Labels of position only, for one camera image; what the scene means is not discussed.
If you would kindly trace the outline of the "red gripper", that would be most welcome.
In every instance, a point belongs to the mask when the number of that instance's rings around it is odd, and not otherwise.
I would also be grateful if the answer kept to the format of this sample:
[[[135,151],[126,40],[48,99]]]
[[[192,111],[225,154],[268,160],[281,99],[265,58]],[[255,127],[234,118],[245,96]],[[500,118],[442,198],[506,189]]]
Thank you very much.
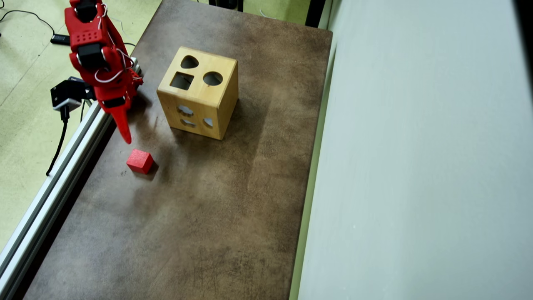
[[[127,111],[137,96],[138,74],[135,71],[122,71],[107,83],[95,84],[95,97],[105,112],[111,112],[120,135],[131,144],[131,131]]]

